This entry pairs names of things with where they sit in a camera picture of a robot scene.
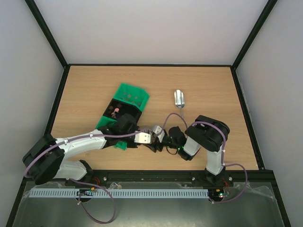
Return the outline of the green black bin set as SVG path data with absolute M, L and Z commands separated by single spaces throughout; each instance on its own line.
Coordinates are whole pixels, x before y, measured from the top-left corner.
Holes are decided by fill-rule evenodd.
M 126 135 L 138 131 L 137 123 L 149 97 L 144 89 L 122 83 L 101 116 L 96 129 L 110 135 Z

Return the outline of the silver metal scoop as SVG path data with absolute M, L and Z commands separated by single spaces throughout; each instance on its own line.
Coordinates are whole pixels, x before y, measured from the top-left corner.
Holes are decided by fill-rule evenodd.
M 184 94 L 181 90 L 174 91 L 175 106 L 180 110 L 180 115 L 183 118 L 183 108 L 185 107 Z

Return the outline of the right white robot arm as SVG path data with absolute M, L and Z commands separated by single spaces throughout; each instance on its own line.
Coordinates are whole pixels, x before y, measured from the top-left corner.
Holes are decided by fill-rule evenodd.
M 152 130 L 151 144 L 147 147 L 153 152 L 165 147 L 176 150 L 181 158 L 192 160 L 203 148 L 207 151 L 205 179 L 211 185 L 223 180 L 225 145 L 230 133 L 229 127 L 218 120 L 200 115 L 182 132 L 178 126 L 165 131 L 165 127 L 155 125 Z

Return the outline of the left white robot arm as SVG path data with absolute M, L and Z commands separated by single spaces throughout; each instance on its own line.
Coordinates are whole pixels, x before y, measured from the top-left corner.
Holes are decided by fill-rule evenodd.
M 87 151 L 113 147 L 120 141 L 135 147 L 150 143 L 151 137 L 145 128 L 139 129 L 136 119 L 130 114 L 82 135 L 55 138 L 46 134 L 23 156 L 24 176 L 32 178 L 37 185 L 61 178 L 86 180 L 91 171 L 88 163 L 71 161 L 70 158 Z

